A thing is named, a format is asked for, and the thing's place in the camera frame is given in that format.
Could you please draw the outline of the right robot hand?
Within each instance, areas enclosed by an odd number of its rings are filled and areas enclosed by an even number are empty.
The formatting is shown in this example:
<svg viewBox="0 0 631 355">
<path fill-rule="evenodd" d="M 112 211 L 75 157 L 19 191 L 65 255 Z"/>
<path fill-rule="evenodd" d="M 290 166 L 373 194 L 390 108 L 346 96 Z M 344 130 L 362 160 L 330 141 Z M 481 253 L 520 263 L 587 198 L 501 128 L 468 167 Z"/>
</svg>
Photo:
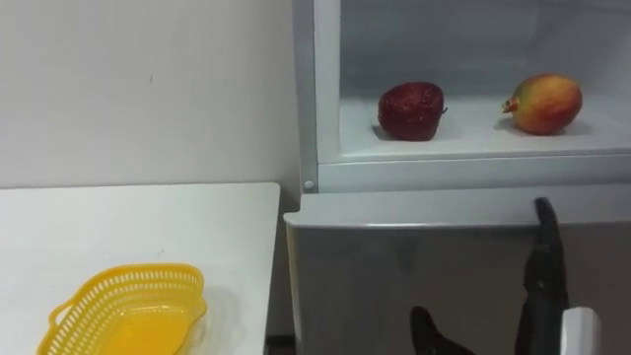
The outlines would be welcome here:
<svg viewBox="0 0 631 355">
<path fill-rule="evenodd" d="M 533 200 L 537 229 L 526 258 L 520 307 L 511 352 L 515 355 L 600 355 L 599 314 L 571 303 L 561 228 L 551 200 Z M 407 314 L 411 352 L 420 355 L 475 355 L 477 351 L 447 336 L 430 311 L 413 305 Z"/>
</svg>

